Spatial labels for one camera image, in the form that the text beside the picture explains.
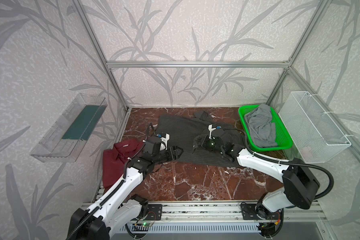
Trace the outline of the dark grey striped shirt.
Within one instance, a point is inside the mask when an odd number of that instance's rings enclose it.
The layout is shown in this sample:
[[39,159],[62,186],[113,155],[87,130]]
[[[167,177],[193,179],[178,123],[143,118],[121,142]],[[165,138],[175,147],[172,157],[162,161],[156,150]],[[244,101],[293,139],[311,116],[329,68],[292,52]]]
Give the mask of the dark grey striped shirt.
[[237,130],[234,130],[234,125],[215,122],[211,115],[205,111],[194,113],[193,118],[186,118],[182,116],[161,115],[159,116],[157,134],[169,134],[170,140],[168,146],[177,146],[184,150],[181,157],[178,159],[182,163],[193,163],[199,165],[208,165],[216,167],[230,167],[239,168],[240,165],[237,160],[226,160],[220,152],[211,153],[202,148],[201,144],[204,139],[209,136],[208,126],[217,126],[224,131],[222,139],[224,142],[235,145],[244,146],[245,136]]

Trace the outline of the green plastic basket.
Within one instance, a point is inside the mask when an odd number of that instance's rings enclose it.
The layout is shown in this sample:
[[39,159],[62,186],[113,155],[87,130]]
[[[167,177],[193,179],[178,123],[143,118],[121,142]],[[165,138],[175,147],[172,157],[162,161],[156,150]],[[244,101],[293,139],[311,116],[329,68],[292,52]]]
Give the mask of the green plastic basket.
[[275,123],[276,127],[276,143],[278,144],[277,147],[274,148],[258,148],[254,145],[251,136],[249,134],[249,130],[247,128],[247,124],[245,122],[245,115],[249,112],[251,112],[253,109],[257,108],[259,105],[248,105],[248,106],[242,106],[239,108],[238,113],[240,116],[241,123],[243,125],[244,130],[247,133],[250,146],[252,150],[256,152],[270,152],[270,151],[278,151],[278,150],[285,150],[289,149],[293,145],[292,138],[290,137],[290,134],[288,133],[286,127],[284,126],[282,120],[279,118],[278,114],[275,112],[275,110],[271,107],[273,120],[272,123]]

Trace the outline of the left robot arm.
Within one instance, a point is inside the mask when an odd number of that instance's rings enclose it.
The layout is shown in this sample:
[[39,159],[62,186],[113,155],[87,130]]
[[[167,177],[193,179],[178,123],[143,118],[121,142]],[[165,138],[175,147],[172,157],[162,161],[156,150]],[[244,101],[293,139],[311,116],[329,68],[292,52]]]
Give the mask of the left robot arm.
[[68,240],[109,240],[133,219],[148,212],[148,201],[137,195],[123,201],[154,171],[155,166],[180,158],[184,150],[168,145],[169,137],[152,136],[144,140],[138,152],[125,163],[121,177],[86,210],[77,209],[71,217]]

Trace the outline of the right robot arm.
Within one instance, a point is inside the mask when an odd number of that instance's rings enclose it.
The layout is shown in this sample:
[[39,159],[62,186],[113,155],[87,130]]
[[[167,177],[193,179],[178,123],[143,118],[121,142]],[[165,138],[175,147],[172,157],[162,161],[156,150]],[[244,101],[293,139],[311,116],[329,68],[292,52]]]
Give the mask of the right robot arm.
[[254,207],[244,208],[244,212],[260,219],[267,219],[272,213],[288,207],[308,210],[318,198],[320,183],[311,171],[316,166],[304,164],[300,159],[273,159],[253,152],[246,145],[233,144],[215,136],[205,136],[197,140],[195,146],[218,154],[223,160],[233,160],[241,167],[269,175],[283,184],[278,190],[264,194]]

